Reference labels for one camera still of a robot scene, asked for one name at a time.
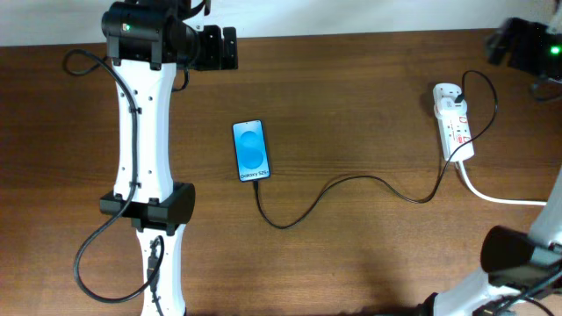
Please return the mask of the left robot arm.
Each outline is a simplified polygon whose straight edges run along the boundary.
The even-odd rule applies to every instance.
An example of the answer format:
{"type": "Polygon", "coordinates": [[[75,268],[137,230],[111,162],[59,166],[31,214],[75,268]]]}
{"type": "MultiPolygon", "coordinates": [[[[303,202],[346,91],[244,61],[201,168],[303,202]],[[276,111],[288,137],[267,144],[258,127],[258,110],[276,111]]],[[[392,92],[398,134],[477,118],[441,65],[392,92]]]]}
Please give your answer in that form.
{"type": "Polygon", "coordinates": [[[119,93],[119,171],[101,212],[131,220],[141,247],[144,315],[185,315],[181,247],[195,188],[173,180],[169,166],[169,108],[177,72],[238,67],[236,30],[189,18],[211,4],[123,1],[102,17],[107,55],[119,93]]]}

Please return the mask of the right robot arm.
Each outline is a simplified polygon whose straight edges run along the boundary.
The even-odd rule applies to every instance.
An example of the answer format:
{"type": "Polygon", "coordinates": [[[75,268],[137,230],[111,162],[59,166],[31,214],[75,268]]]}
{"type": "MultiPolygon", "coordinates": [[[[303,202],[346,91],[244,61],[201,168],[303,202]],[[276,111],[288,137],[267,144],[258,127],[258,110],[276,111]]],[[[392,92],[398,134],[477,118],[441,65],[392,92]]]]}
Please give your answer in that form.
{"type": "MultiPolygon", "coordinates": [[[[532,74],[539,83],[561,81],[561,3],[549,23],[509,18],[486,42],[493,65],[508,65],[532,74]]],[[[457,165],[466,186],[471,182],[464,162],[474,154],[467,120],[465,86],[439,83],[433,89],[443,157],[457,165]]],[[[414,315],[509,315],[511,306],[561,292],[561,183],[549,199],[537,202],[542,211],[528,233],[493,227],[484,239],[480,266],[456,287],[431,294],[414,315]]]]}

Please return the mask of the blue Samsung Galaxy smartphone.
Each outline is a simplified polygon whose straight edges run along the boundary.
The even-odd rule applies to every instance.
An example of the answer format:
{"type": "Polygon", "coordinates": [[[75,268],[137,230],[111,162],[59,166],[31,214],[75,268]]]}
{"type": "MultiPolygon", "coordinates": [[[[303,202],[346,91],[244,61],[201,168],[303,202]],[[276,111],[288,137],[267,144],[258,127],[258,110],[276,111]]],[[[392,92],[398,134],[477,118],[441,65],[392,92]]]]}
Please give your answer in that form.
{"type": "Polygon", "coordinates": [[[235,123],[232,131],[239,180],[244,183],[269,178],[270,160],[263,122],[256,119],[235,123]]]}

